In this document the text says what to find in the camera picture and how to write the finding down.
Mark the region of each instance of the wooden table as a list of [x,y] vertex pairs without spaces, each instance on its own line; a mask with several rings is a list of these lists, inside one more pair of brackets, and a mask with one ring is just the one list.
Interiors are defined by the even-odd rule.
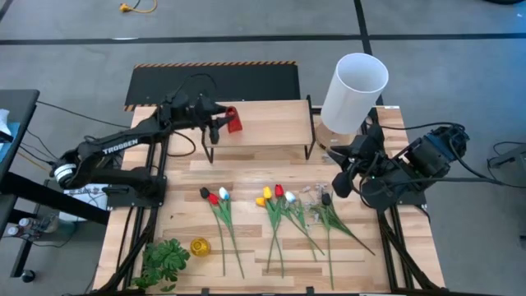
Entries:
[[[397,107],[377,107],[377,111],[381,124],[393,127],[404,125]],[[137,108],[132,125],[152,112],[153,108]],[[198,130],[183,133],[196,143],[201,139]],[[384,133],[385,148],[391,156],[408,144],[404,131],[384,130]],[[191,145],[187,141],[173,136],[168,151],[180,154],[190,149]],[[300,194],[299,191],[308,185],[313,188],[311,194],[315,195],[314,187],[317,183],[330,184],[339,172],[336,164],[323,160],[323,153],[322,149],[315,147],[310,160],[305,160],[302,147],[223,148],[215,152],[215,161],[210,164],[202,148],[197,145],[196,153],[189,157],[168,158],[164,172],[168,177],[168,191],[165,203],[159,211],[155,241],[177,238],[183,246],[189,248],[192,239],[204,237],[210,240],[213,248],[212,253],[205,258],[191,257],[186,270],[179,276],[176,291],[200,293],[201,288],[207,287],[211,293],[304,293],[307,286],[314,286],[317,293],[330,292],[329,264],[326,257],[317,253],[318,262],[314,262],[307,239],[286,219],[282,219],[278,233],[279,243],[283,248],[285,277],[282,279],[280,276],[277,252],[273,252],[270,272],[265,272],[272,229],[265,209],[255,203],[256,197],[262,196],[264,186],[274,187],[276,183],[282,184],[285,190],[295,192],[303,201],[311,200],[309,194]],[[127,150],[123,169],[144,165],[146,155],[147,146]],[[214,192],[220,187],[226,187],[231,193],[234,228],[245,279],[241,277],[229,239],[225,239],[227,264],[226,276],[222,276],[218,227],[207,201],[199,194],[199,188],[204,186]],[[373,256],[347,235],[338,230],[331,231],[335,292],[389,292],[376,212],[366,208],[354,193],[347,199],[336,197],[334,203],[339,217],[376,253]],[[127,212],[126,208],[117,209],[110,216],[94,288],[103,285],[115,271]],[[413,206],[399,206],[399,212],[409,253],[432,281],[443,286],[441,268],[426,216]],[[311,237],[326,253],[325,230],[320,224],[314,224],[311,218],[308,219]],[[127,232],[123,256],[128,251],[131,229],[132,225]],[[396,252],[394,261],[399,286],[403,286]],[[136,261],[136,274],[141,269],[140,264],[141,256]],[[159,293],[161,286],[150,288],[148,292]]]

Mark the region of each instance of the wooden platform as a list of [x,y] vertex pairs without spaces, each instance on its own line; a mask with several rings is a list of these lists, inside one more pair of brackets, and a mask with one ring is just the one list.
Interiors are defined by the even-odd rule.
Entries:
[[[153,111],[152,108],[137,108],[133,124],[137,124]],[[402,127],[398,108],[379,107],[381,124]],[[183,131],[194,139],[201,140],[200,131]],[[385,147],[390,155],[407,144],[404,131],[385,130]],[[181,137],[173,136],[169,152],[188,152],[191,145]],[[198,145],[197,152],[189,157],[169,159],[165,171],[168,177],[168,192],[159,212],[155,230],[156,242],[177,238],[189,248],[195,237],[210,240],[213,252],[205,258],[191,257],[187,269],[177,282],[178,293],[200,293],[201,288],[210,288],[211,293],[304,293],[305,287],[314,286],[316,292],[330,292],[329,265],[327,259],[317,253],[314,262],[307,240],[293,225],[283,220],[279,228],[279,242],[283,247],[285,277],[279,269],[279,257],[273,252],[270,272],[265,272],[266,258],[270,247],[272,230],[265,209],[256,206],[256,197],[262,195],[264,186],[273,187],[281,183],[285,190],[297,193],[303,201],[311,200],[309,194],[298,192],[309,185],[330,183],[339,172],[335,164],[322,159],[324,151],[317,146],[310,160],[304,159],[303,148],[286,147],[237,147],[223,148],[215,152],[215,161],[210,164]],[[124,169],[144,165],[147,146],[136,146],[124,155]],[[242,279],[231,241],[225,239],[228,250],[227,275],[222,276],[219,232],[209,206],[200,195],[199,188],[206,186],[211,191],[226,187],[233,199],[233,222],[238,248],[246,279]],[[362,249],[355,241],[338,230],[331,231],[331,249],[335,275],[335,292],[388,292],[389,284],[385,271],[384,254],[376,212],[367,209],[357,195],[347,199],[335,198],[335,207],[340,218],[372,250],[376,256]],[[399,206],[401,223],[408,251],[424,272],[438,285],[443,285],[433,238],[427,218],[412,206]],[[118,249],[122,238],[124,221],[128,209],[114,210],[110,216],[106,238],[101,253],[94,287],[100,287],[115,271]],[[327,248],[326,233],[320,224],[312,224],[311,236],[323,249]],[[127,234],[124,254],[131,237]],[[135,272],[140,270],[137,260]],[[398,269],[399,285],[403,276]],[[148,292],[160,293],[159,287]]]
[[312,143],[311,115],[306,99],[256,102],[218,102],[238,111],[243,130],[229,134],[219,130],[219,143],[208,147],[290,146]]

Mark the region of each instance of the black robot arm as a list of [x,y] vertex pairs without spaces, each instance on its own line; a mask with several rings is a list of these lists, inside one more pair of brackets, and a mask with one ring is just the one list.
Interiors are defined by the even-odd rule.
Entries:
[[53,164],[50,177],[54,177],[64,189],[84,187],[88,183],[122,184],[134,187],[148,194],[147,187],[153,178],[145,168],[131,171],[119,169],[97,169],[106,156],[139,145],[160,143],[173,131],[198,127],[203,132],[210,130],[212,143],[219,141],[219,128],[232,118],[215,118],[213,115],[226,112],[226,107],[216,104],[212,99],[200,96],[195,105],[188,103],[185,94],[167,96],[154,113],[136,127],[99,139],[87,139],[76,149],[64,153]]

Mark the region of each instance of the gray floor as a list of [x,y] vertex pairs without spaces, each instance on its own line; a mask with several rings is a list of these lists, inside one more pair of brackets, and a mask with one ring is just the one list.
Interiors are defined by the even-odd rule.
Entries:
[[[358,34],[353,2],[344,0],[162,0],[149,15],[118,12],[121,0],[15,0],[0,39],[71,39],[281,34]],[[375,35],[526,33],[526,6],[480,0],[362,0]],[[143,8],[150,1],[143,0]],[[390,70],[385,104],[402,106],[406,125],[463,123],[471,141],[465,160],[485,171],[491,145],[526,141],[526,40],[373,41]],[[360,41],[217,44],[0,46],[0,88],[36,88],[41,100],[128,124],[122,112],[133,65],[141,62],[296,60],[302,95],[322,104],[336,61],[362,52]],[[112,129],[39,106],[30,130],[56,154],[84,135]],[[427,130],[411,131],[410,139]],[[31,145],[37,141],[24,139]],[[16,159],[13,170],[41,182],[46,172]],[[468,176],[457,164],[451,176]],[[497,172],[523,183],[513,166]],[[485,184],[437,184],[427,192],[432,230],[447,286],[456,291],[521,295],[526,290],[526,196]],[[21,202],[20,208],[30,208]],[[81,293],[97,264],[104,228],[83,225],[62,249],[35,248],[28,267],[39,279],[22,284],[0,270],[1,295]],[[19,242],[0,242],[10,266]]]

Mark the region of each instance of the wooden shelf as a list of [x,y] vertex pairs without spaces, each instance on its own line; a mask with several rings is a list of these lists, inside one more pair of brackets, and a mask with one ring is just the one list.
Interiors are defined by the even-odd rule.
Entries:
[[214,145],[210,142],[210,131],[207,131],[207,147],[304,146],[313,141],[311,113],[306,99],[218,104],[238,110],[243,130],[229,134],[226,127],[219,129],[219,143]]

